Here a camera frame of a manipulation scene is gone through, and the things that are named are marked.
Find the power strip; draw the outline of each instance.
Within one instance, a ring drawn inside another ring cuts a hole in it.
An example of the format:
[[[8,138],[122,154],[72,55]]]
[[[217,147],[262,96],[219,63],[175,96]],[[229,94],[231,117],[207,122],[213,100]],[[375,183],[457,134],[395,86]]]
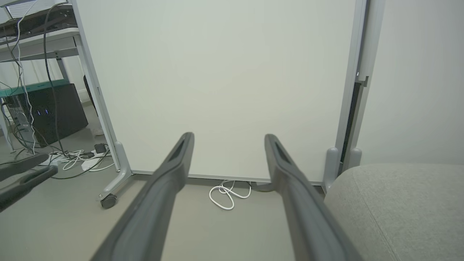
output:
[[[95,154],[95,157],[103,157],[103,155],[105,155],[105,153],[96,153],[95,150],[92,150],[92,152]],[[81,165],[82,170],[83,171],[89,170],[91,167],[97,164],[98,161],[101,159],[102,158],[93,158],[93,159],[82,162],[82,165]]]
[[[56,155],[48,155],[48,159],[44,162],[42,162],[41,164],[39,164],[39,166],[58,166],[60,165],[62,162],[67,162],[68,161],[68,158],[66,158],[65,156],[61,155],[61,156],[56,156]]]

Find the gray cushion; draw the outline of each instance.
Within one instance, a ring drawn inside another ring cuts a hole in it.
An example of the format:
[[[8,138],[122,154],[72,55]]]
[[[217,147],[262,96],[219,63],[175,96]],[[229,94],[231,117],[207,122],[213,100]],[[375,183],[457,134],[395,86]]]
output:
[[[464,260],[464,166],[363,165],[324,201],[366,260]]]

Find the gray floor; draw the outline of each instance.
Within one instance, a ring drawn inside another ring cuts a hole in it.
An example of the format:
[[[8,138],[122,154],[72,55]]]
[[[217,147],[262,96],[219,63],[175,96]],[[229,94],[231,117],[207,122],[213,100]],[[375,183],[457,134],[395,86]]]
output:
[[[86,106],[85,111],[89,126],[63,139],[67,150],[91,150],[93,144],[104,142],[90,131],[99,126],[93,107]],[[0,157],[2,162],[14,157],[3,138]],[[111,163],[107,159],[102,166]],[[76,165],[68,171],[60,169],[56,176],[80,171]],[[116,192],[116,206],[103,209],[95,196],[115,176],[115,169],[109,168],[70,180],[49,179],[0,213],[0,260],[88,260],[148,177],[129,178]],[[15,178],[1,182],[0,188]],[[177,195],[162,260],[294,259],[282,199],[276,192],[252,191],[247,199],[235,198],[235,208],[225,211],[208,198],[209,189],[217,184],[189,179]],[[240,184],[236,191],[246,195],[246,184]],[[217,191],[213,197],[221,204],[230,204],[227,196]]]

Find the whiteboard stand leg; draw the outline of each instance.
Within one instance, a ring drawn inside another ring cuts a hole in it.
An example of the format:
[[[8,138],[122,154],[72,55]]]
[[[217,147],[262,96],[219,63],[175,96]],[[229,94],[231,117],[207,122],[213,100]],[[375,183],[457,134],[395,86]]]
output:
[[[115,142],[115,149],[118,155],[121,170],[119,171],[117,177],[105,187],[101,194],[97,196],[97,201],[105,199],[106,196],[113,192],[119,185],[121,185],[128,177],[132,175],[129,160],[127,160],[126,152],[124,151],[122,143],[119,141]]]
[[[324,178],[322,180],[322,189],[324,190],[325,194],[327,194],[327,191],[330,189],[332,183],[337,178],[337,169],[339,164],[338,149],[328,149],[327,155],[325,157]]]
[[[348,161],[347,169],[350,169],[350,168],[357,167],[357,166],[361,165],[361,156],[362,156],[361,149],[352,148],[349,151],[349,161]]]

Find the black plug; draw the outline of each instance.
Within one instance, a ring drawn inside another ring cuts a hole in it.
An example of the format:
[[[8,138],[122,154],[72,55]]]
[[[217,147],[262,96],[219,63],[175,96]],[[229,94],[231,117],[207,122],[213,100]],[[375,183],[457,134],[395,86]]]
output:
[[[93,154],[92,152],[86,152],[86,153],[82,153],[80,155],[80,157],[83,157],[83,158],[92,158],[94,156],[95,156],[95,154]]]
[[[106,147],[104,143],[95,144],[95,152],[96,153],[105,153]]]

